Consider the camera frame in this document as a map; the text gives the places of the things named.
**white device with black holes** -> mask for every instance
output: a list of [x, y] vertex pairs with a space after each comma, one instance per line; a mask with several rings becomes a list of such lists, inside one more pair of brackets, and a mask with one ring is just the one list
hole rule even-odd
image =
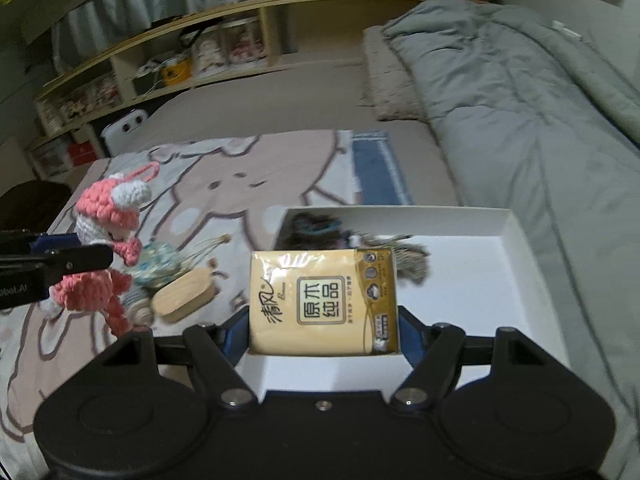
[[123, 118], [107, 126], [100, 136], [104, 139], [111, 156], [130, 151], [129, 145], [136, 128], [149, 118], [145, 110], [133, 110]]

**wall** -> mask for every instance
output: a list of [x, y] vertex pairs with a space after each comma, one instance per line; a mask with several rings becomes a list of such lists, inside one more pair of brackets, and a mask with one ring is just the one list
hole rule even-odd
[[15, 137], [25, 148], [38, 136], [33, 95], [54, 76], [46, 48], [41, 43], [28, 49], [18, 41], [0, 44], [0, 144]]
[[595, 42], [640, 88], [640, 0], [504, 0], [559, 20]]

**metal bolt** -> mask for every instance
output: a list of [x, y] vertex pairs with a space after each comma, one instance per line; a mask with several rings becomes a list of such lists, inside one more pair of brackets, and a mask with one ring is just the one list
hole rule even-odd
[[244, 388], [231, 388], [230, 390], [222, 392], [220, 399], [228, 406], [236, 408], [238, 406], [244, 406], [254, 400], [254, 394]]
[[405, 406], [414, 406], [415, 404], [422, 404], [427, 400], [427, 392], [420, 388], [402, 388], [396, 391], [396, 399], [402, 402]]
[[316, 402], [316, 408], [321, 412], [328, 412], [334, 404], [330, 400], [318, 400]]

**red box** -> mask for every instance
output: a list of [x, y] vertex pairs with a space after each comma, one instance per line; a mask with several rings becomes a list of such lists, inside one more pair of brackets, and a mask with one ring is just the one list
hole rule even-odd
[[67, 151], [74, 163], [74, 166], [82, 166], [88, 162], [98, 160], [98, 156], [95, 154], [89, 141], [70, 144]]

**pink cartoon character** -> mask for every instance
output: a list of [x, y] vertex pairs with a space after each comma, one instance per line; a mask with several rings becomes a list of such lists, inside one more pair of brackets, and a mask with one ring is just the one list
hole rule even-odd
[[[82, 192], [76, 203], [76, 234], [83, 245], [107, 244], [127, 267], [138, 262], [142, 243], [132, 232], [140, 222], [140, 206], [151, 200], [150, 180], [160, 165], [152, 162], [124, 176], [116, 173], [95, 182]], [[135, 177], [150, 171], [143, 180]], [[43, 310], [54, 317], [62, 311], [101, 312], [114, 336], [132, 329], [118, 296], [129, 290], [130, 274], [116, 269], [80, 272], [64, 276], [49, 290], [49, 304]]]

